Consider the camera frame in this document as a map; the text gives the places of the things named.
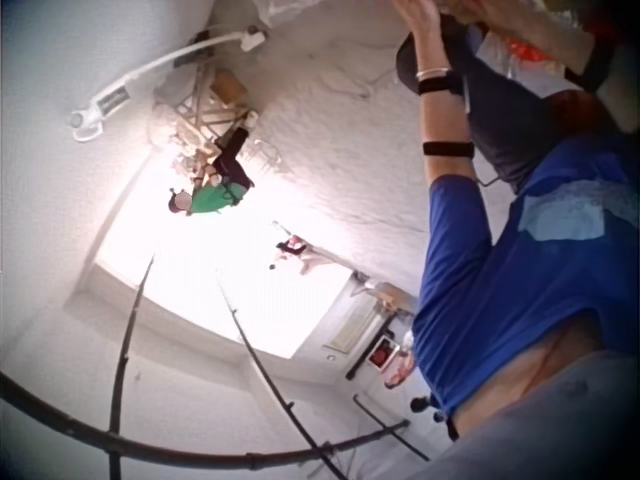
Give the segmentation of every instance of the bright light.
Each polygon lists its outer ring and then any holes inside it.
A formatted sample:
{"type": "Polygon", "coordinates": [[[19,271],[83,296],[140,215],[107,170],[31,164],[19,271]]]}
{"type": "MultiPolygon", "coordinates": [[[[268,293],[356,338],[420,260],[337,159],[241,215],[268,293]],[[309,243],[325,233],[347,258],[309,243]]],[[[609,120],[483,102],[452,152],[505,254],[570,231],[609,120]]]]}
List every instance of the bright light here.
{"type": "Polygon", "coordinates": [[[167,310],[238,340],[218,281],[238,310],[249,340],[262,351],[291,358],[311,334],[351,270],[318,266],[304,276],[296,260],[269,270],[283,233],[270,206],[277,188],[263,176],[258,187],[220,215],[186,218],[167,208],[169,188],[180,188],[166,156],[143,173],[106,236],[97,262],[128,284],[138,284],[156,252],[145,296],[167,310]]]}

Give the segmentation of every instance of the picture frame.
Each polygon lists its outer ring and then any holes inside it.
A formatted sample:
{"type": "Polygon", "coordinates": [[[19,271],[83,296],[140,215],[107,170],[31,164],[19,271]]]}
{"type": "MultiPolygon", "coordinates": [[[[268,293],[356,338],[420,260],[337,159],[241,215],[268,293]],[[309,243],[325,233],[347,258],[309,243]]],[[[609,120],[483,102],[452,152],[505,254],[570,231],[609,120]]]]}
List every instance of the picture frame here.
{"type": "Polygon", "coordinates": [[[400,345],[388,335],[383,335],[367,357],[367,361],[379,372],[384,372],[398,354],[400,345]]]}

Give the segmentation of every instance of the black wristband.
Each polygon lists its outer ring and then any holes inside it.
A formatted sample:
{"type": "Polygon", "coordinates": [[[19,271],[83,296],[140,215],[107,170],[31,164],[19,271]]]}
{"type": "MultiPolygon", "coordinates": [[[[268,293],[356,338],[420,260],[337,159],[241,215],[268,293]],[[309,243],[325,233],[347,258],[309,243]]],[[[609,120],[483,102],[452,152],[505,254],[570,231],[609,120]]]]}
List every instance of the black wristband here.
{"type": "Polygon", "coordinates": [[[422,151],[425,155],[438,157],[473,158],[475,155],[475,146],[471,142],[424,142],[422,144],[422,151]]]}
{"type": "Polygon", "coordinates": [[[596,37],[591,56],[584,67],[584,73],[578,75],[573,70],[567,69],[565,78],[582,87],[586,92],[596,93],[609,76],[615,51],[616,47],[613,43],[596,37]]]}
{"type": "Polygon", "coordinates": [[[426,78],[418,84],[420,95],[443,90],[449,90],[454,95],[464,96],[464,79],[457,73],[448,71],[444,76],[426,78]]]}

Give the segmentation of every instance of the blue shirt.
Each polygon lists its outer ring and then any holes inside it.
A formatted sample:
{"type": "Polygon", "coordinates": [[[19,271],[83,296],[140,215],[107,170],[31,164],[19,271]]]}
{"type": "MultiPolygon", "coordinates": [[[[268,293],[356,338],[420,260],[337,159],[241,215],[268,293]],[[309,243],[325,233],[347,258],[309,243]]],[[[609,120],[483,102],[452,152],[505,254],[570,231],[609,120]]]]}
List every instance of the blue shirt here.
{"type": "Polygon", "coordinates": [[[572,315],[596,312],[605,347],[638,354],[638,160],[578,137],[536,169],[492,245],[479,188],[431,186],[431,240],[415,318],[418,366],[451,415],[498,369],[572,315]]]}

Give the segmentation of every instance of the black pants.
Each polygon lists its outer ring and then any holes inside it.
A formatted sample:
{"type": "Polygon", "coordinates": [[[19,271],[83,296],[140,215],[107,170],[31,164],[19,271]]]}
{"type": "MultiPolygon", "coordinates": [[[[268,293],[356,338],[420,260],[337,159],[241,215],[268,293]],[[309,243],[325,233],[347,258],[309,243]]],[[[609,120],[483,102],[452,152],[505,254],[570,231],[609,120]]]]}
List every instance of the black pants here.
{"type": "MultiPolygon", "coordinates": [[[[498,74],[471,52],[466,28],[455,24],[452,17],[443,17],[443,40],[452,68],[467,79],[473,141],[500,179],[518,193],[562,141],[562,129],[547,102],[498,74]]],[[[400,47],[396,67],[402,83],[417,94],[413,36],[400,47]]]]}
{"type": "Polygon", "coordinates": [[[236,159],[244,142],[249,138],[249,131],[245,128],[238,127],[235,129],[229,142],[225,147],[220,147],[222,153],[213,161],[213,167],[222,176],[223,181],[237,183],[247,190],[254,186],[251,179],[247,176],[236,159]]]}

